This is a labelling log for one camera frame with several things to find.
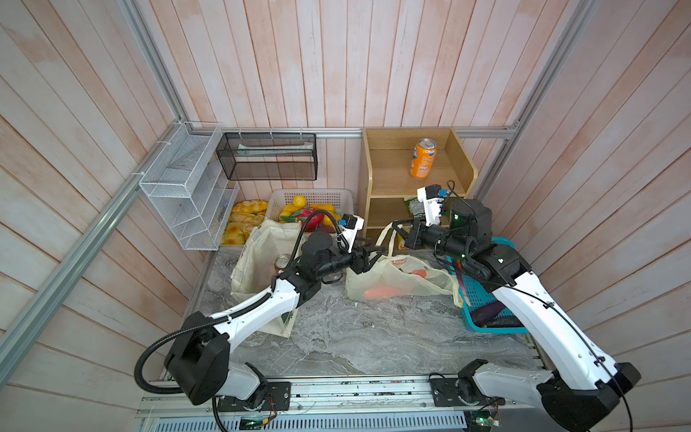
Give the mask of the yellow plastic bag orange print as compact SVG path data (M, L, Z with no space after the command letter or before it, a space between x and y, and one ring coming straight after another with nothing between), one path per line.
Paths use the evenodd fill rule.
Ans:
M405 296L449 295L459 287L457 278L442 268L423 250L397 251L396 235L387 225L376 241L378 246L388 248L388 255L381 257L366 273L355 274L347 271L345 291L347 296L357 302L370 302L365 292L381 285L397 287L405 291Z

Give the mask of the orange carrot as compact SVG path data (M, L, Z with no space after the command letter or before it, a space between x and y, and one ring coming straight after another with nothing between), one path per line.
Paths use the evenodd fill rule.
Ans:
M405 296L407 293L397 287L381 285L365 292L366 300L380 300L397 296Z

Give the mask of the red soda can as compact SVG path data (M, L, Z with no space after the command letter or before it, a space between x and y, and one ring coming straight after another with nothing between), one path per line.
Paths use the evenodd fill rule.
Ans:
M289 266L290 262L291 259L289 255L279 255L274 262L275 273L280 275L280 273L284 272L287 266Z

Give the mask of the cream canvas tote bag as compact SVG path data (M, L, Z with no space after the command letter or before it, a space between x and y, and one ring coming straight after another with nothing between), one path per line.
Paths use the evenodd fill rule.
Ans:
M283 338L292 334L300 295L286 280L272 283L277 275L275 262L281 255L291 255L301 228L298 222L262 222L250 234L231 275L232 295L238 302L261 295L264 290L271 293L272 299L257 310L268 319L259 330Z

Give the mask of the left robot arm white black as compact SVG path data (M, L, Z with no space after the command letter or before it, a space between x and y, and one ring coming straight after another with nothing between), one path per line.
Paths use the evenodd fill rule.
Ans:
M268 397L266 378L248 362L231 362L231 353L270 321L311 300L326 277L347 269L366 273L383 254L383 247L365 238L333 239L326 232L298 237L286 267L268 288L226 311L210 316L195 312L181 329L147 347L134 367L136 385L152 394L183 393L193 405L229 397L250 410L259 409ZM149 357L164 345L171 347L165 368L176 381L174 387L154 385L143 376Z

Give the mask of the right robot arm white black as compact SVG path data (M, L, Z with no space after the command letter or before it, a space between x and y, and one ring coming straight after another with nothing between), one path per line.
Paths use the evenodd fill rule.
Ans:
M589 431L606 418L642 378L630 363L618 363L588 338L543 287L519 252L496 243L491 211L477 200L453 204L451 224L437 218L393 221L406 248L429 248L461 264L462 272L511 311L554 364L533 374L477 360L462 378L488 398L504 398L543 409L568 431Z

